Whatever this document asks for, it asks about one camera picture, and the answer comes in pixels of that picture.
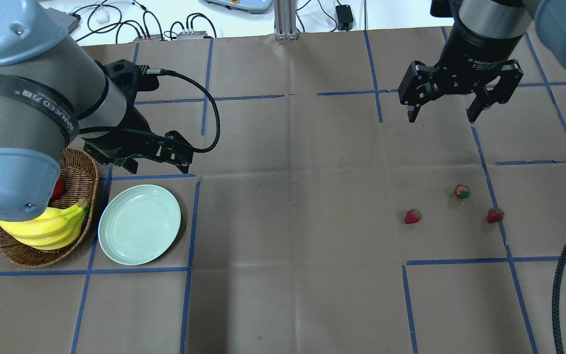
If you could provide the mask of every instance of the red fruit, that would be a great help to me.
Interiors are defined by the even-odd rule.
[[[492,208],[488,211],[488,216],[486,217],[486,221],[489,224],[494,224],[495,222],[500,222],[504,219],[504,211],[500,208]]]
[[[420,211],[416,209],[410,209],[405,214],[405,223],[406,224],[416,224],[422,217]]]
[[[455,194],[459,199],[466,199],[469,195],[471,195],[471,190],[469,186],[465,184],[458,184],[458,186],[455,186],[453,194]]]
[[[54,192],[52,193],[52,197],[49,198],[50,202],[58,199],[63,193],[65,193],[65,180],[62,177],[59,177],[58,181],[56,181],[56,186],[54,186]]]

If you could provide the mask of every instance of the bunch of bananas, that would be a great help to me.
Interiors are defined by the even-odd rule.
[[[22,244],[51,251],[77,240],[87,213],[88,201],[80,199],[66,209],[48,207],[39,217],[29,221],[0,220],[0,226]]]

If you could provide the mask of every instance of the plate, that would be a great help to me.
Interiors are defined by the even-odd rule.
[[[122,265],[141,265],[167,251],[178,235],[180,206],[163,187],[141,184],[115,197],[99,219],[99,246]]]

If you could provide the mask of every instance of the black power adapter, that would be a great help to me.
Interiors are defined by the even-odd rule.
[[[353,29],[353,11],[351,11],[350,5],[337,5],[335,7],[335,18],[338,19],[339,31]]]

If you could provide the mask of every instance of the fruit basket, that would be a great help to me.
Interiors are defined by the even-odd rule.
[[[90,209],[85,217],[82,232],[78,239],[61,249],[41,251],[22,244],[0,228],[0,251],[13,264],[27,268],[37,268],[56,264],[71,255],[92,232],[92,224],[97,219],[97,184],[99,175],[92,157],[82,150],[66,148],[60,160],[60,177],[65,180],[65,193],[50,203],[51,207],[67,208],[80,198],[86,198]]]

